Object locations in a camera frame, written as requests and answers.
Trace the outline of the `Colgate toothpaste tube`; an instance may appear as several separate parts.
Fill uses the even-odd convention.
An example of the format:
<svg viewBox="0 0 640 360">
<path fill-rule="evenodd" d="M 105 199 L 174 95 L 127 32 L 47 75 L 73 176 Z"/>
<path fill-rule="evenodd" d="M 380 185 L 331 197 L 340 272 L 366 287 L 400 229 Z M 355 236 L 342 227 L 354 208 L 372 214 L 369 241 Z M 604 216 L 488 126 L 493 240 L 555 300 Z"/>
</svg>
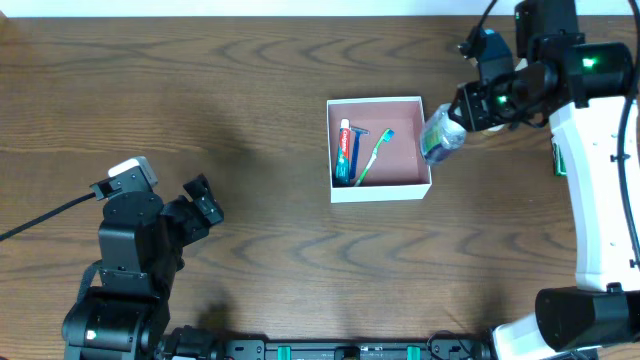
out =
<svg viewBox="0 0 640 360">
<path fill-rule="evenodd" d="M 340 186 L 348 186 L 350 183 L 350 120 L 343 118 L 340 122 L 338 150 L 336 157 L 335 178 Z"/>
</svg>

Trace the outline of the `clear foam soap pump bottle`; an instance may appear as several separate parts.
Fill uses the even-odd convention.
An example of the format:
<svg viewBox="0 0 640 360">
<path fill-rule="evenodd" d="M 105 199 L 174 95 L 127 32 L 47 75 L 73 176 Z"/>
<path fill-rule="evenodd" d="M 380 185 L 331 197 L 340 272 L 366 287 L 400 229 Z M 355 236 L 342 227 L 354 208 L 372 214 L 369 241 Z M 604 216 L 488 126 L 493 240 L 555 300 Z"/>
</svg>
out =
<svg viewBox="0 0 640 360">
<path fill-rule="evenodd" d="M 450 103 L 440 105 L 423 124 L 419 137 L 420 152 L 429 166 L 440 164 L 465 142 L 467 131 L 449 117 Z"/>
</svg>

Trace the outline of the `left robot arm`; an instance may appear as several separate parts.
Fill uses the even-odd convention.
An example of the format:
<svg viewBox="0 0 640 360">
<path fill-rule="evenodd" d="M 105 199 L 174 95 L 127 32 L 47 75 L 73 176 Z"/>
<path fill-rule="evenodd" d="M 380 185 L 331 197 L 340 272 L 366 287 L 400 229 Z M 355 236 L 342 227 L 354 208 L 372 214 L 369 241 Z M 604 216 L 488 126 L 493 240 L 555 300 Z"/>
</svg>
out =
<svg viewBox="0 0 640 360">
<path fill-rule="evenodd" d="M 170 320 L 169 298 L 186 246 L 223 222 L 204 175 L 164 202 L 139 168 L 92 185 L 106 203 L 100 260 L 89 266 L 62 325 L 67 359 L 152 359 Z"/>
</svg>

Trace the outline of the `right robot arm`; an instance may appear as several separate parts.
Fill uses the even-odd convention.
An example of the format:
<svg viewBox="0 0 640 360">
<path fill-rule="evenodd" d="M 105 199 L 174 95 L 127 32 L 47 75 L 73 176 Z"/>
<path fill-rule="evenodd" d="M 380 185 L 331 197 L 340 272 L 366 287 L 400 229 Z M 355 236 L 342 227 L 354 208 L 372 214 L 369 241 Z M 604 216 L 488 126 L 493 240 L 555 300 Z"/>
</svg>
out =
<svg viewBox="0 0 640 360">
<path fill-rule="evenodd" d="M 483 25 L 459 50 L 479 78 L 451 120 L 469 132 L 549 128 L 564 160 L 577 239 L 571 287 L 539 291 L 530 315 L 496 327 L 497 359 L 559 359 L 639 339 L 639 51 L 590 43 L 571 1 L 523 1 L 516 44 Z"/>
</svg>

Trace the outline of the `green white toothbrush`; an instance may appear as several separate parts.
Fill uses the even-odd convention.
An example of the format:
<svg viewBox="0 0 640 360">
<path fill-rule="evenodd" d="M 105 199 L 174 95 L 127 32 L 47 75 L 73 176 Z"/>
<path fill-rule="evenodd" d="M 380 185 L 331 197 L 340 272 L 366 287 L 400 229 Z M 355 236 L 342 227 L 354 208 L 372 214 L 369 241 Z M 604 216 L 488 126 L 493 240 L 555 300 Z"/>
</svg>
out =
<svg viewBox="0 0 640 360">
<path fill-rule="evenodd" d="M 392 139 L 394 134 L 395 134 L 395 132 L 391 128 L 387 128 L 383 132 L 383 134 L 380 136 L 380 138 L 376 142 L 376 145 L 374 146 L 374 148 L 373 148 L 373 150 L 371 152 L 371 156 L 370 156 L 370 158 L 369 158 L 369 160 L 367 162 L 367 165 L 365 166 L 365 168 L 361 172 L 358 180 L 354 184 L 355 187 L 359 187 L 362 184 L 362 182 L 365 180 L 369 170 L 371 169 L 371 167 L 373 166 L 373 164 L 377 160 L 379 148 L 381 147 L 381 145 L 383 143 L 388 143 Z"/>
</svg>

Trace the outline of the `blue disposable razor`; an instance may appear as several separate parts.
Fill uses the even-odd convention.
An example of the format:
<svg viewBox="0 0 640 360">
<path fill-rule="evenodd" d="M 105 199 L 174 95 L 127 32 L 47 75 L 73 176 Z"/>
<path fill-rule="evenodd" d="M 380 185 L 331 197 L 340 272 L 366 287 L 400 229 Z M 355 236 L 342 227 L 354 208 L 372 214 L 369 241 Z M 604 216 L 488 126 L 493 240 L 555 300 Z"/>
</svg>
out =
<svg viewBox="0 0 640 360">
<path fill-rule="evenodd" d="M 369 135 L 370 131 L 367 129 L 363 129 L 355 126 L 351 126 L 350 130 L 352 133 L 355 134 L 355 140 L 354 140 L 353 149 L 352 149 L 349 178 L 354 179 L 356 176 L 357 162 L 359 157 L 360 137 L 363 135 Z"/>
</svg>

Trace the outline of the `white box pink interior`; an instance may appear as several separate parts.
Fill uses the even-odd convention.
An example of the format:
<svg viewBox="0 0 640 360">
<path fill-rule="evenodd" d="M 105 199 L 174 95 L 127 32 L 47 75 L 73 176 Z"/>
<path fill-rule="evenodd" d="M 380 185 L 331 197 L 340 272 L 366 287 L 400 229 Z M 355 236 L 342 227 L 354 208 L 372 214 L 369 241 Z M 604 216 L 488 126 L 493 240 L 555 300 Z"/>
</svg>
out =
<svg viewBox="0 0 640 360">
<path fill-rule="evenodd" d="M 367 129 L 360 137 L 356 174 L 360 175 L 376 142 L 387 128 L 395 134 L 379 148 L 378 157 L 359 187 L 355 178 L 348 186 L 336 182 L 335 167 L 340 122 Z M 329 189 L 332 203 L 421 200 L 432 185 L 431 169 L 422 160 L 418 136 L 424 123 L 419 96 L 336 99 L 326 102 Z M 355 134 L 351 135 L 351 160 Z"/>
</svg>

